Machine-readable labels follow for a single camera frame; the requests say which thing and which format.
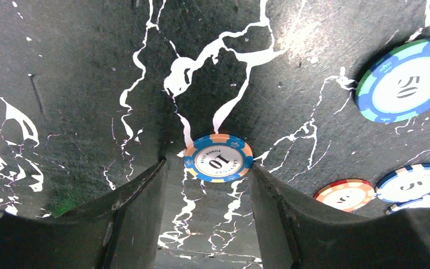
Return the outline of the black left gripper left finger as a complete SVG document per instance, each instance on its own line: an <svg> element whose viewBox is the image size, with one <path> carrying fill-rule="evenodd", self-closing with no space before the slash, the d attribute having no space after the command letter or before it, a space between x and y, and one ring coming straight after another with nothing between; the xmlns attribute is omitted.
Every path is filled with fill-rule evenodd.
<svg viewBox="0 0 430 269"><path fill-rule="evenodd" d="M0 268L153 268L167 180L160 160L59 217L0 210Z"/></svg>

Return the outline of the blue orange ten chip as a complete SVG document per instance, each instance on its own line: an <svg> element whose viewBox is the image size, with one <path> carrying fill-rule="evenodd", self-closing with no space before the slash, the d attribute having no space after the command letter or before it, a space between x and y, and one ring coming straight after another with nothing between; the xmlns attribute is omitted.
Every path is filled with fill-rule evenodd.
<svg viewBox="0 0 430 269"><path fill-rule="evenodd" d="M196 178L212 183L243 177L253 165L251 147L230 134L210 134L195 140L184 155L184 166Z"/></svg>

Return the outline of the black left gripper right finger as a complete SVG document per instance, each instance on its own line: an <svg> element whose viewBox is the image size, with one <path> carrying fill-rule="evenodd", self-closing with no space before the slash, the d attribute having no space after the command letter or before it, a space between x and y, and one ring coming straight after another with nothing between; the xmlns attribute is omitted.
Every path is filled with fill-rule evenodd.
<svg viewBox="0 0 430 269"><path fill-rule="evenodd" d="M430 268L430 208L370 219L327 206L258 164L249 178L264 268Z"/></svg>

